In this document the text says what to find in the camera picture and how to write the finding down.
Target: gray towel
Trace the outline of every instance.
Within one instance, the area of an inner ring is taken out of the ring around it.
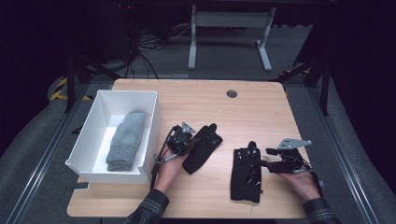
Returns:
[[[108,171],[131,171],[145,127],[145,114],[131,112],[117,127],[110,143],[106,163]]]

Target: dark background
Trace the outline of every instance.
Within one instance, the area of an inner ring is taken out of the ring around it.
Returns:
[[[189,6],[135,9],[139,23],[162,37],[173,25],[188,22],[191,13]],[[335,11],[279,7],[274,20],[276,26],[316,23],[297,61],[309,62],[331,49],[332,79],[349,119],[393,191],[395,9],[390,1],[374,0],[351,2]],[[24,125],[49,103],[48,88],[64,73],[70,54],[105,63],[124,57],[127,42],[116,3],[13,0],[4,1],[0,10],[2,155]]]

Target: dark sleeve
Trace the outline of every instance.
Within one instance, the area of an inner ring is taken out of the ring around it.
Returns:
[[[160,219],[163,217],[163,212],[168,204],[169,199],[165,194],[157,189],[152,189],[123,224],[160,223]]]
[[[334,211],[322,198],[313,199],[304,203],[303,209],[311,224],[341,223]]]

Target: folded black fabric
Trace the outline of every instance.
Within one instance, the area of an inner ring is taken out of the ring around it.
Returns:
[[[262,167],[256,159],[261,157],[256,143],[251,141],[247,148],[233,151],[231,175],[231,199],[260,202],[262,193]]]
[[[194,150],[189,153],[189,156],[183,162],[183,168],[190,175],[197,171],[209,159],[213,151],[223,141],[222,138],[216,134],[217,126],[212,123],[209,127],[204,126],[193,138],[196,140]]]
[[[131,112],[117,127],[106,157],[108,171],[131,171],[134,156],[142,140],[145,114]]]

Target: white box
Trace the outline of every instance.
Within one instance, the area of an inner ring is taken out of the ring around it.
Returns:
[[[132,111],[146,113],[130,172],[109,172],[106,157],[117,126]],[[90,183],[148,185],[158,149],[161,109],[156,91],[98,91],[66,165]]]

